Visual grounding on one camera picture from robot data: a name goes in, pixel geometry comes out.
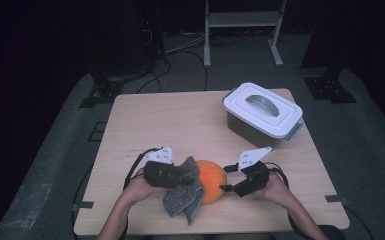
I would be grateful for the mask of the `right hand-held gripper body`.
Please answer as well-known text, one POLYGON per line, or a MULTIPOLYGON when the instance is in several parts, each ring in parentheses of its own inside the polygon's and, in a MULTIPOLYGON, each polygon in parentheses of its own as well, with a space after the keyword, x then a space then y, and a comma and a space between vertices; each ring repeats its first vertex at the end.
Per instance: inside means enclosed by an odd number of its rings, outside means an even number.
POLYGON ((272 151, 270 146, 240 153, 238 170, 245 174, 245 179, 233 186, 233 191, 243 197, 266 186, 269 170, 262 159, 272 151))

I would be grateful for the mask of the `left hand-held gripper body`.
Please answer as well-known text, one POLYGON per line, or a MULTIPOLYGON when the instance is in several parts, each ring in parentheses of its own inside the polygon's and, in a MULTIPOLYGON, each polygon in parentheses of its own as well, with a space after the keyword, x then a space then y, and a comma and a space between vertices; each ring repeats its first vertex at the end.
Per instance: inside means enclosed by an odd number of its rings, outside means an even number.
POLYGON ((145 155, 144 178, 154 187, 175 188, 179 183, 179 172, 173 162, 171 146, 145 155))

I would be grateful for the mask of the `orange plush toy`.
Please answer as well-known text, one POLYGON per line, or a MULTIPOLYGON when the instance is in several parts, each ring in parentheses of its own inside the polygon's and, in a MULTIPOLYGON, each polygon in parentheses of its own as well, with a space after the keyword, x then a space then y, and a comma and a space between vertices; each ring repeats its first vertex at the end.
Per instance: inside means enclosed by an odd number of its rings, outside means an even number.
POLYGON ((204 188, 201 204, 212 204, 224 193, 220 186, 227 184, 225 171, 215 162, 208 160, 198 160, 196 164, 199 170, 199 180, 204 188))

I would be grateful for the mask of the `grey fluffy cloth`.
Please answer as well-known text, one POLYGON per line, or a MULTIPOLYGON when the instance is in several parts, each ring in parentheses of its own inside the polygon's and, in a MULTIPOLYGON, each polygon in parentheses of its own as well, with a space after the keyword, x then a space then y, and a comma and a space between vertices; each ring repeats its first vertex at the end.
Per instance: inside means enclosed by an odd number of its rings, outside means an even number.
POLYGON ((205 190, 199 180, 197 161, 189 156, 181 165, 181 170, 187 171, 187 176, 192 178, 190 185, 180 185, 168 191, 163 198, 163 206, 170 217, 184 213, 187 224, 191 225, 196 212, 203 201, 205 190))

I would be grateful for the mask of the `transparent grey plastic box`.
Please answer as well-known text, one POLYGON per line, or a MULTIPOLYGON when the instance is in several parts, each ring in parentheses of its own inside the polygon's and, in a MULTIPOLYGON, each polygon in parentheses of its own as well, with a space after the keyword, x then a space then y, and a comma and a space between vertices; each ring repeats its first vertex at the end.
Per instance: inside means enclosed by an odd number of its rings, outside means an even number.
POLYGON ((231 113, 227 113, 227 126, 235 134, 239 135, 246 141, 255 145, 258 148, 263 147, 272 147, 275 148, 278 145, 281 145, 284 142, 289 142, 302 128, 302 123, 297 123, 284 138, 274 138, 261 130, 257 130, 248 123, 245 123, 243 120, 234 116, 231 113))

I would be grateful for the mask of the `person's right hand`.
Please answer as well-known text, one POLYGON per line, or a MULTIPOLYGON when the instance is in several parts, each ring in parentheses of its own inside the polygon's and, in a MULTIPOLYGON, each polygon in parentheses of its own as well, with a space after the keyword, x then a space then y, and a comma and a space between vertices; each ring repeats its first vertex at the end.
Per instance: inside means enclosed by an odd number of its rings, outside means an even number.
POLYGON ((253 195, 275 203, 285 209, 293 205, 294 196, 277 174, 270 174, 268 183, 253 195))

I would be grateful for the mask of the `person's left hand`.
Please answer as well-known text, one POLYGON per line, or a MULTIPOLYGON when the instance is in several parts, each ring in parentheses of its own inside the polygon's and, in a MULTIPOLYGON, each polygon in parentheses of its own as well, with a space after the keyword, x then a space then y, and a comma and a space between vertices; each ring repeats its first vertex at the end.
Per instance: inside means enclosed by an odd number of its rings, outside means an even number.
POLYGON ((144 178, 144 169, 139 169, 122 192, 122 198, 129 203, 145 200, 154 193, 166 192, 167 188, 151 186, 144 178))

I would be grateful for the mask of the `black tape square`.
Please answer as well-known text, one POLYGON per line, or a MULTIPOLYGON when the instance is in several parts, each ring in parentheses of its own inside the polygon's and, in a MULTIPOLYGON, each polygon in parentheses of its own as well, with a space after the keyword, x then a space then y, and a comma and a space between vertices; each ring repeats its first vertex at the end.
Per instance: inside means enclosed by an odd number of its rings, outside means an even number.
POLYGON ((89 142, 101 142, 105 133, 107 123, 105 121, 97 121, 89 134, 89 142))

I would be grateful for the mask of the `dark grey tape strip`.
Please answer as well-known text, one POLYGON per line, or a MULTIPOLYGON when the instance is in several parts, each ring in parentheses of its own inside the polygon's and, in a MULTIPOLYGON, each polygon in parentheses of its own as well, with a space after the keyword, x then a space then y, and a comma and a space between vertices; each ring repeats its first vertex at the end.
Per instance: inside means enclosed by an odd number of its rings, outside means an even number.
POLYGON ((71 210, 74 211, 74 212, 78 212, 82 208, 84 208, 84 209, 92 209, 93 205, 94 205, 93 202, 90 202, 90 201, 84 202, 84 201, 82 201, 80 203, 74 203, 72 205, 71 210))
POLYGON ((339 202, 343 205, 348 205, 350 203, 346 197, 341 197, 339 195, 326 195, 325 199, 328 203, 339 202))

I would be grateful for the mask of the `black stand base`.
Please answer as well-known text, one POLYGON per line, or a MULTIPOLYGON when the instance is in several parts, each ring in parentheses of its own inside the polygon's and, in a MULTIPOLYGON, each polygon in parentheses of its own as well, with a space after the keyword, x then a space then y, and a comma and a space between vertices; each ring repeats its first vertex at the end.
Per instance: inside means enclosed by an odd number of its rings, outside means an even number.
POLYGON ((333 104, 355 103, 353 95, 339 82, 342 67, 328 67, 321 76, 305 77, 304 82, 315 100, 333 104))
POLYGON ((124 84, 118 81, 94 80, 89 94, 82 99, 80 108, 93 108, 97 104, 111 104, 121 94, 124 84))

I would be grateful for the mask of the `white metal stand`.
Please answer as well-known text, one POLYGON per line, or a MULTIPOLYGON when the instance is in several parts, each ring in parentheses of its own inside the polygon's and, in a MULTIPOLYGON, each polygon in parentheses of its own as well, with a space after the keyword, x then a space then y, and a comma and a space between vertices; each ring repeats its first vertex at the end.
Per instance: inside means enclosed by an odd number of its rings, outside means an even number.
POLYGON ((283 66, 283 61, 277 49, 285 9, 288 0, 282 0, 278 11, 264 12, 211 12, 209 0, 205 2, 203 65, 211 66, 210 30, 216 28, 245 28, 273 27, 274 33, 268 40, 269 50, 277 67, 283 66))

